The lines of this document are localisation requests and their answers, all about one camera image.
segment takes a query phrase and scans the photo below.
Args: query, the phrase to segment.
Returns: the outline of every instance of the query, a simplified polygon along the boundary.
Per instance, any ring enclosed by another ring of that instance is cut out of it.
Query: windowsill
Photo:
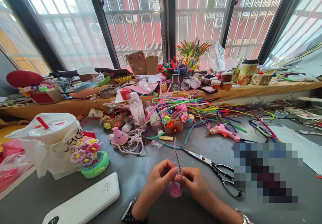
[[[230,91],[225,91],[219,89],[215,94],[207,94],[202,91],[199,91],[198,97],[207,99],[211,101],[215,98],[220,98],[220,101],[244,97],[252,97],[259,95],[271,95],[271,94],[280,94],[280,93],[293,93],[312,90],[322,87],[322,82],[282,82],[277,84],[270,84],[268,86],[256,86],[256,85],[247,85],[241,86],[241,88],[231,89]],[[183,96],[184,92],[176,94],[178,97]],[[141,100],[149,101],[152,100],[154,96],[142,96]],[[64,112],[70,113],[74,116],[79,114],[87,116],[91,108],[100,109],[102,111],[108,111],[108,107],[103,105],[103,103],[110,102],[115,98],[110,99],[98,99],[96,102],[89,99],[72,99],[65,100],[56,104],[47,104],[47,105],[38,105],[32,104],[24,107],[16,108],[1,108],[0,113],[10,116],[20,117],[27,120],[32,120],[39,113],[48,113],[48,112]]]

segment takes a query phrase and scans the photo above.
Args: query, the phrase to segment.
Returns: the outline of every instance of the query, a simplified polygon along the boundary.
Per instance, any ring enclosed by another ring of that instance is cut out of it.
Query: glass pane
[[[112,68],[91,0],[29,0],[68,70]]]
[[[321,3],[322,0],[300,0],[265,65],[278,64],[321,43]]]
[[[52,72],[4,0],[0,0],[0,48],[17,69],[41,75]]]
[[[142,50],[163,62],[159,0],[104,0],[104,11],[122,69],[125,56]]]
[[[256,59],[281,0],[239,0],[234,8],[226,58]]]
[[[199,62],[201,70],[207,69],[216,41],[222,43],[224,31],[221,26],[225,25],[228,8],[228,0],[176,0],[176,43],[192,42],[198,37],[200,44],[213,44]]]

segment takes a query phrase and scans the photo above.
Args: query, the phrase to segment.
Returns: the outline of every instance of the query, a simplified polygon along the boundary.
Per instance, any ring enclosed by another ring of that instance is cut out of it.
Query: pearl necklace
[[[128,137],[130,140],[128,140],[127,142],[127,146],[120,146],[116,143],[113,142],[113,139],[111,140],[111,144],[114,148],[118,148],[122,153],[125,153],[125,154],[133,154],[133,155],[139,155],[143,152],[144,150],[144,145],[143,145],[143,142],[142,142],[142,132],[144,130],[142,129],[133,129],[131,130],[129,133],[128,133]],[[131,147],[134,142],[137,143],[136,147],[133,149],[133,150],[127,150],[127,148]],[[141,143],[141,146],[142,146],[142,150],[140,152],[134,152],[134,150],[137,149],[137,147],[139,146],[139,144]]]

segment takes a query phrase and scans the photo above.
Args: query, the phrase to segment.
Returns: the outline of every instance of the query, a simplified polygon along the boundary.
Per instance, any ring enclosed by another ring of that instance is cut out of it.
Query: pink glue gun
[[[224,137],[230,137],[232,138],[235,142],[240,141],[240,137],[229,130],[225,128],[225,125],[219,124],[217,126],[212,127],[211,129],[208,130],[208,133],[206,135],[215,135],[216,133],[221,133]]]

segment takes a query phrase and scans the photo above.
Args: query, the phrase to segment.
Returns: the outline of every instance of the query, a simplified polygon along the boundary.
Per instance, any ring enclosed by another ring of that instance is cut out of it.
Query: pink paper
[[[150,87],[154,90],[157,87],[157,85],[158,85],[158,83],[153,83],[153,84],[150,84]],[[134,90],[140,94],[149,94],[142,87],[139,87],[139,86],[126,86],[126,87],[128,87],[131,90]]]

